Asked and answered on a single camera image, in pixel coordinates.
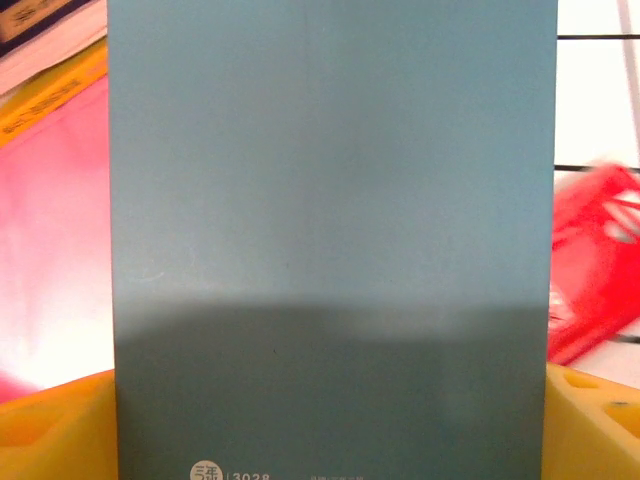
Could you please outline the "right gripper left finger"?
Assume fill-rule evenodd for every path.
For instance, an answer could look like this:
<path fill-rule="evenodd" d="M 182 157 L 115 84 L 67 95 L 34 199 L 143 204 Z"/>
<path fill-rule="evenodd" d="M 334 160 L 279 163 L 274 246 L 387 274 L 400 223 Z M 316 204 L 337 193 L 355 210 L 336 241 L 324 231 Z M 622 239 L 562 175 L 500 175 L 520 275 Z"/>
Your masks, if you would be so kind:
<path fill-rule="evenodd" d="M 0 404 L 0 480 L 118 480 L 114 372 Z"/>

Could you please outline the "pink student backpack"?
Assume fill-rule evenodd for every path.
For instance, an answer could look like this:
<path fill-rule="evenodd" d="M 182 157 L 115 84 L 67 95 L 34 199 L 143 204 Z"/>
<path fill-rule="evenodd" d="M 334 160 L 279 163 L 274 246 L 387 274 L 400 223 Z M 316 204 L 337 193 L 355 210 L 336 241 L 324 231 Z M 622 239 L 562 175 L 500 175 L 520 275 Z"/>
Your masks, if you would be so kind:
<path fill-rule="evenodd" d="M 109 83 L 0 148 L 0 378 L 113 367 Z"/>

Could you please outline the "red packet with white print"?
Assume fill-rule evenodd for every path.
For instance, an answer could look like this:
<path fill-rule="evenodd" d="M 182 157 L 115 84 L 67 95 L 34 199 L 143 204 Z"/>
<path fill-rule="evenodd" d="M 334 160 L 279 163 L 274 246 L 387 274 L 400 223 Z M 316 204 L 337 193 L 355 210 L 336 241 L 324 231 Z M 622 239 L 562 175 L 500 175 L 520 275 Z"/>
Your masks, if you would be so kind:
<path fill-rule="evenodd" d="M 640 319 L 640 175 L 573 173 L 553 201 L 547 359 L 568 365 Z"/>

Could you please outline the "teal notebook with white print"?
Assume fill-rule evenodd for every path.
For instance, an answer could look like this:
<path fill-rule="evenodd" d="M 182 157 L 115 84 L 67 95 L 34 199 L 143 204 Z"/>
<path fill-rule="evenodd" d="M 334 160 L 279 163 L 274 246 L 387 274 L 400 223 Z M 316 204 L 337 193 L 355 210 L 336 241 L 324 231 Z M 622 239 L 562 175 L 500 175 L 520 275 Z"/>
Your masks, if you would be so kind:
<path fill-rule="evenodd" d="M 119 480 L 540 480 L 557 0 L 108 0 Z"/>

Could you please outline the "yellow book with blue picture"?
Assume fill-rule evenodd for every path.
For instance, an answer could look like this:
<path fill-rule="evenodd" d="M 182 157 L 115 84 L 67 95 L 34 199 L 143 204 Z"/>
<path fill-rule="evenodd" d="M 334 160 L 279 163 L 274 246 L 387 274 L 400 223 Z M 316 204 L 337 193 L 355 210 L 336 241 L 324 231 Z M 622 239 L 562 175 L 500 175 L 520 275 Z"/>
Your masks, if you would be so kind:
<path fill-rule="evenodd" d="M 104 37 L 37 74 L 0 105 L 0 148 L 107 75 Z"/>

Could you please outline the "navy book with gold label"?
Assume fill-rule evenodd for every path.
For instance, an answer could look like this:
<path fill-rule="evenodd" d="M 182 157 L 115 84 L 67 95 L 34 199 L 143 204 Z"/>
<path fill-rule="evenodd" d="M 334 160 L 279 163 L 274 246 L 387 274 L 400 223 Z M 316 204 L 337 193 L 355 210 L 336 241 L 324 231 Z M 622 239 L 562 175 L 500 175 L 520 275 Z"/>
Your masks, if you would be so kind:
<path fill-rule="evenodd" d="M 107 0 L 90 0 L 0 59 L 0 97 L 106 35 Z"/>

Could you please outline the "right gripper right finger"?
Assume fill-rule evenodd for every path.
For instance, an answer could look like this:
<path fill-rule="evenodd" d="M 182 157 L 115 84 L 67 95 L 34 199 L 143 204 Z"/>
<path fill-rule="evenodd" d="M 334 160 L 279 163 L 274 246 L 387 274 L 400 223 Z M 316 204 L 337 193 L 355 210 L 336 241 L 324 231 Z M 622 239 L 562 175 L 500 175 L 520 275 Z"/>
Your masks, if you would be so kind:
<path fill-rule="evenodd" d="M 542 480 L 640 480 L 640 390 L 548 364 Z"/>

